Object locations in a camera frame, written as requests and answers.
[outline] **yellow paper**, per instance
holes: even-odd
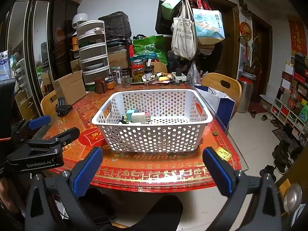
[[[289,179],[286,179],[279,187],[279,191],[281,193],[281,196],[284,196],[286,191],[291,186]]]
[[[222,147],[216,149],[216,153],[219,155],[220,158],[224,159],[225,161],[229,161],[231,157],[231,154]]]

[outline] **shoe rack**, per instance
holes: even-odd
[[[301,146],[306,146],[308,142],[308,125],[304,123],[287,105],[282,104],[277,98],[271,107],[271,113],[283,124],[287,122],[293,127],[292,134],[300,142]]]

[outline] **canvas tote bag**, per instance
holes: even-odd
[[[182,2],[182,11],[179,17],[173,18],[173,23],[171,49],[176,55],[192,60],[197,52],[197,38],[188,0]]]

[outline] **black plastic bag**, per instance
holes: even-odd
[[[158,3],[155,30],[156,30],[156,33],[160,35],[172,35],[173,33],[171,30],[171,25],[173,22],[163,18],[163,14],[161,12],[162,3],[163,1],[161,0]]]
[[[118,37],[131,37],[131,26],[128,16],[122,12],[114,12],[110,15],[98,18],[105,22],[106,39],[115,39]]]

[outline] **perforated basket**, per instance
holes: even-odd
[[[129,109],[149,112],[147,124],[118,123]],[[212,115],[194,90],[135,90],[114,93],[92,123],[114,151],[185,152],[198,147]]]

